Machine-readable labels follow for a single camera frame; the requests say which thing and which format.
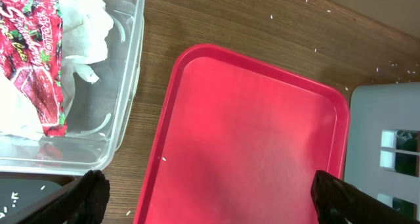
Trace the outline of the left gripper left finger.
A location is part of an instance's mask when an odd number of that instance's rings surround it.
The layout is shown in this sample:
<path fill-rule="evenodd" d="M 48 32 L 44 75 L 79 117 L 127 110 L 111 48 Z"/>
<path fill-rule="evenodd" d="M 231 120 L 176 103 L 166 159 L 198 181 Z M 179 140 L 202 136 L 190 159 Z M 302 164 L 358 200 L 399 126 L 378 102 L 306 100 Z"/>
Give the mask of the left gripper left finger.
<path fill-rule="evenodd" d="M 84 176 L 14 214 L 1 214 L 10 224 L 101 224 L 110 199 L 110 182 L 100 170 Z"/>

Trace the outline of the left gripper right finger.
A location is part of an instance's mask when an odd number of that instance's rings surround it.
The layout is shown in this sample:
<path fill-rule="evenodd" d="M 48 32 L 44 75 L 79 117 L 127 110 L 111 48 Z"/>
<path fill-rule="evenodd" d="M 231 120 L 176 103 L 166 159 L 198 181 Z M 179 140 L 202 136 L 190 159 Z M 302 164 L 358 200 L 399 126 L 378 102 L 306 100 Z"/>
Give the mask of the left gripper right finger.
<path fill-rule="evenodd" d="M 319 224 L 419 224 L 326 171 L 311 186 Z"/>

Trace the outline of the food scraps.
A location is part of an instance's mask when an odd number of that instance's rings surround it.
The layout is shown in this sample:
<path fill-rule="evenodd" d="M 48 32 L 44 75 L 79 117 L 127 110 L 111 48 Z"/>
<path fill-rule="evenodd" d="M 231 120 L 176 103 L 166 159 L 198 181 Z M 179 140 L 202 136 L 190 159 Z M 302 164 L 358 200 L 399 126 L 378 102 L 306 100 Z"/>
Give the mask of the food scraps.
<path fill-rule="evenodd" d="M 46 195 L 37 185 L 1 184 L 1 219 L 31 206 Z"/>

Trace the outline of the white napkin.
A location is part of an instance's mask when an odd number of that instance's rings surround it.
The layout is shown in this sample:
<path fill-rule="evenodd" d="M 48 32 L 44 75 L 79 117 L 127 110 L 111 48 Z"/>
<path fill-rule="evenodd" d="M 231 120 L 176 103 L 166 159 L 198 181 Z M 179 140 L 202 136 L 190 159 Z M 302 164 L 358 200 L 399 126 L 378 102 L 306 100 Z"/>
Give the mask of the white napkin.
<path fill-rule="evenodd" d="M 91 64 L 108 56 L 105 37 L 113 20 L 103 0 L 58 0 L 63 20 L 61 85 L 65 117 L 75 97 L 70 78 L 77 74 L 88 83 L 98 81 Z M 1 69 L 1 134 L 34 141 L 46 136 L 35 108 L 7 79 Z"/>

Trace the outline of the red snack wrapper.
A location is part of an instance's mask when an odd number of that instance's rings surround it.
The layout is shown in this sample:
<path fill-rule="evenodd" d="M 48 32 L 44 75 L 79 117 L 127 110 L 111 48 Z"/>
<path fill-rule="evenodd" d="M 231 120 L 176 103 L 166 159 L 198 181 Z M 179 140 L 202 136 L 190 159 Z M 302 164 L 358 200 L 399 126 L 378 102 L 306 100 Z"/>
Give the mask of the red snack wrapper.
<path fill-rule="evenodd" d="M 1 0 L 1 69 L 31 102 L 48 137 L 63 136 L 67 130 L 62 37 L 58 0 Z"/>

